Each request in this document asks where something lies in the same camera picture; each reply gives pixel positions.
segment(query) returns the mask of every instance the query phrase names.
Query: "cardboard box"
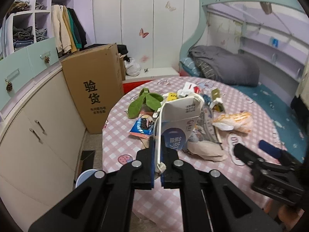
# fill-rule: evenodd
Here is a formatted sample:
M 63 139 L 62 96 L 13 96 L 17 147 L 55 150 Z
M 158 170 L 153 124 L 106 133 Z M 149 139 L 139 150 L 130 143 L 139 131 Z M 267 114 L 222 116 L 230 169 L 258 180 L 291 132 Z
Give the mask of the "cardboard box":
M 81 51 L 61 64 L 86 128 L 90 134 L 102 133 L 110 110 L 124 95 L 117 45 Z
M 125 67 L 125 61 L 123 60 L 123 56 L 120 57 L 120 71 L 121 71 L 121 77 L 122 80 L 126 80 L 126 67 Z

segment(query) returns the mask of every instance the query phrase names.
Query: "pillow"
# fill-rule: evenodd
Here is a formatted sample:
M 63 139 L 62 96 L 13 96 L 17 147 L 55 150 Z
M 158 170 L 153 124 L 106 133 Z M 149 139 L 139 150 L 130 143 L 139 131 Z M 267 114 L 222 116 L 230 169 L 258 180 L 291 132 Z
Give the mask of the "pillow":
M 183 69 L 188 72 L 192 77 L 203 77 L 203 73 L 195 66 L 192 58 L 186 57 L 180 59 Z

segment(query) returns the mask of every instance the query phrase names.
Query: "drawer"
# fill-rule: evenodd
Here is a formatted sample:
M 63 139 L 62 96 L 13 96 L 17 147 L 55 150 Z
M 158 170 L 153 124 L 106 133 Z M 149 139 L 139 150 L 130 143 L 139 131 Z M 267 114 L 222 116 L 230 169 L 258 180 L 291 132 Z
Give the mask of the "drawer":
M 54 38 L 49 38 L 26 47 L 29 55 L 33 77 L 56 63 L 58 54 Z M 49 63 L 44 62 L 45 56 L 49 57 Z
M 0 109 L 14 97 L 15 93 L 32 79 L 32 71 L 27 49 L 22 48 L 0 61 Z M 13 89 L 7 91 L 7 83 L 11 82 Z

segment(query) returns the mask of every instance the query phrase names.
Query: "pink checkered tablecloth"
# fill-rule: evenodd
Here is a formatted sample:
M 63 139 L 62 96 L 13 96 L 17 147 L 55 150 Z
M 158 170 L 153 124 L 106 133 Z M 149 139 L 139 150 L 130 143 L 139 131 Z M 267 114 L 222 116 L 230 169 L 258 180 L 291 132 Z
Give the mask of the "pink checkered tablecloth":
M 124 95 L 109 113 L 108 120 L 103 128 L 103 170 L 112 172 L 119 170 L 126 161 L 134 160 L 142 143 L 139 138 L 129 135 L 135 119 L 128 119 L 126 110 L 129 104 L 138 96 L 140 90 L 148 87 L 150 92 L 160 94 L 177 92 L 183 88 L 185 82 L 193 82 L 203 85 L 204 93 L 209 94 L 214 88 L 219 88 L 226 109 L 226 113 L 239 113 L 246 110 L 252 113 L 254 127 L 250 134 L 243 135 L 245 145 L 259 154 L 268 162 L 276 163 L 276 160 L 258 148 L 258 142 L 263 139 L 268 143 L 280 147 L 277 130 L 266 112 L 250 98 L 228 85 L 195 77 L 171 77 L 143 84 L 128 94 Z M 238 166 L 231 160 L 228 153 L 227 137 L 229 133 L 220 132 L 222 146 L 227 151 L 228 158 L 222 162 L 203 160 L 199 156 L 191 156 L 182 151 L 178 152 L 180 159 L 191 163 L 196 169 L 209 172 L 217 169 L 231 182 L 241 189 L 258 206 L 263 207 L 268 200 L 266 196 L 251 190 L 253 177 L 249 167 Z M 152 220 L 162 231 L 183 231 L 182 214 L 180 206 L 179 190 L 168 190 L 161 187 L 160 179 L 155 180 L 154 189 L 136 190 L 134 195 L 133 211 Z

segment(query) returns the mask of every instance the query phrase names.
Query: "metal screw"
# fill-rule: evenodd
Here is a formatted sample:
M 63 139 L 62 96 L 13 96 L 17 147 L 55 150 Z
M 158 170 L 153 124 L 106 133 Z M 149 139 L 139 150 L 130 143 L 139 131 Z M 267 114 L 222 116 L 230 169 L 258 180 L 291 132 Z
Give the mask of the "metal screw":
M 180 159 L 177 159 L 177 160 L 174 161 L 174 165 L 176 167 L 181 167 L 183 165 L 183 161 L 180 160 Z
M 101 179 L 105 176 L 105 173 L 103 171 L 96 171 L 95 172 L 95 177 L 98 179 Z
M 268 172 L 267 172 L 266 170 L 264 170 L 264 169 L 261 169 L 261 173 L 262 173 L 262 174 L 265 174 L 265 175 L 268 174 Z
M 132 161 L 131 165 L 134 167 L 140 167 L 142 163 L 139 160 L 134 160 Z
M 220 172 L 218 170 L 211 170 L 211 176 L 217 178 L 220 176 Z

